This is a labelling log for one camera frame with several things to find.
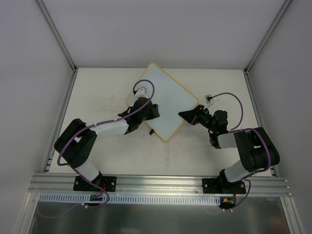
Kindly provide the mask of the yellow framed whiteboard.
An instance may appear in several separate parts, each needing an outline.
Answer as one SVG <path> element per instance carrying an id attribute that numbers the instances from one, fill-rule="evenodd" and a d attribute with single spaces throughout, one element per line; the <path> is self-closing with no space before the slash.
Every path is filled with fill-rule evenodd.
<path id="1" fill-rule="evenodd" d="M 135 85 L 135 90 L 140 88 L 152 98 L 152 104 L 158 105 L 160 116 L 146 123 L 164 142 L 170 141 L 184 123 L 178 113 L 192 110 L 199 104 L 191 91 L 156 63 L 150 63 L 143 72 L 140 83 Z"/>

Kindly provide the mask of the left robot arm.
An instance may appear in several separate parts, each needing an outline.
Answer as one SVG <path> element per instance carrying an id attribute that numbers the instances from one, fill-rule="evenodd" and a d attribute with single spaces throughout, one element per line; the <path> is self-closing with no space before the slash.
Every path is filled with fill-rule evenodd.
<path id="1" fill-rule="evenodd" d="M 160 114 L 157 104 L 153 104 L 149 98 L 139 97 L 133 106 L 117 116 L 117 120 L 90 126 L 76 118 L 54 144 L 54 149 L 66 164 L 85 178 L 85 185 L 90 190 L 97 190 L 102 184 L 101 172 L 89 160 L 96 140 L 129 134 L 137 130 L 142 122 L 158 118 Z"/>

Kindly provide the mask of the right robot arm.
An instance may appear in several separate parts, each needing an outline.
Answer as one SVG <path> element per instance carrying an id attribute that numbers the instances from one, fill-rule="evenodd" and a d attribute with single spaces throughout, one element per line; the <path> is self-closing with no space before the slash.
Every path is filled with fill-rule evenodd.
<path id="1" fill-rule="evenodd" d="M 217 110 L 210 114 L 203 105 L 178 113 L 190 125 L 200 124 L 208 129 L 210 144 L 216 149 L 236 148 L 239 160 L 220 171 L 212 183 L 229 193 L 236 184 L 280 163 L 280 155 L 262 127 L 228 131 L 228 113 Z"/>

